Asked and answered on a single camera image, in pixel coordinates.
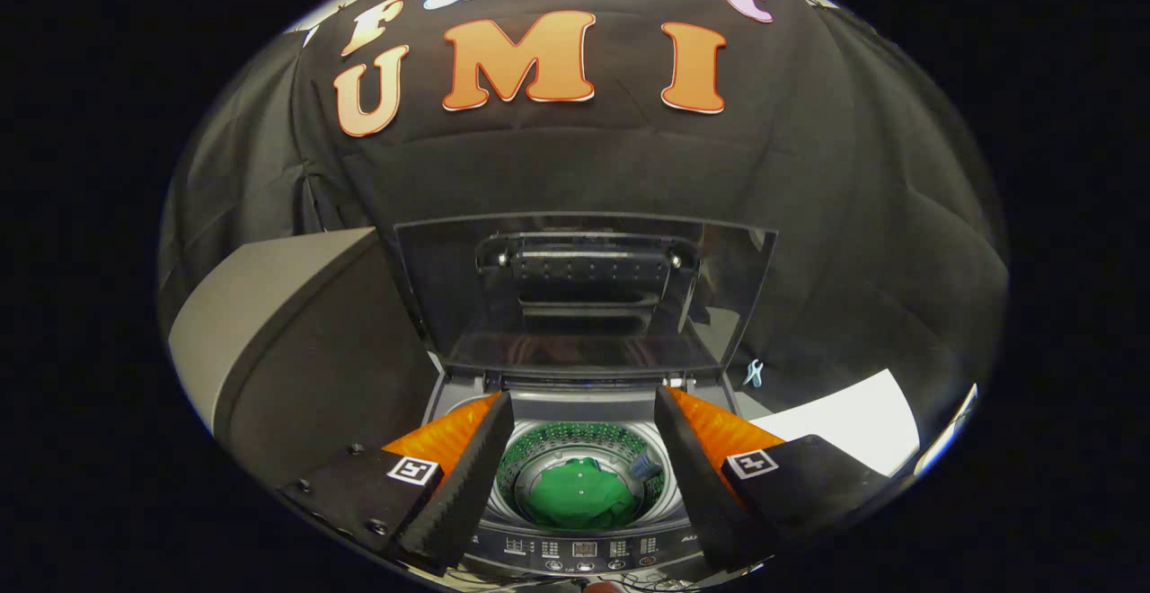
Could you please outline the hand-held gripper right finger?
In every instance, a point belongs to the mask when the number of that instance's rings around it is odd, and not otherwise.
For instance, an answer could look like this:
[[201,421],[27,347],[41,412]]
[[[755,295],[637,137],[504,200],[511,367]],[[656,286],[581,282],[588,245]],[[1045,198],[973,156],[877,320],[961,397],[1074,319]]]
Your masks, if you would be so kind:
[[891,485],[821,436],[783,440],[668,385],[656,391],[654,421],[703,559],[718,570],[837,536]]

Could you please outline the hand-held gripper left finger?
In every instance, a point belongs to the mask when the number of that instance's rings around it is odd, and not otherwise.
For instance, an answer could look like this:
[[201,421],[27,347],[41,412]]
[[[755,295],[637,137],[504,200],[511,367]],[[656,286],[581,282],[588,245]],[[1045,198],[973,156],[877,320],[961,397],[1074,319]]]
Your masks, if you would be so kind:
[[443,576],[471,545],[513,428],[509,393],[481,398],[385,448],[348,448],[279,498],[358,549]]

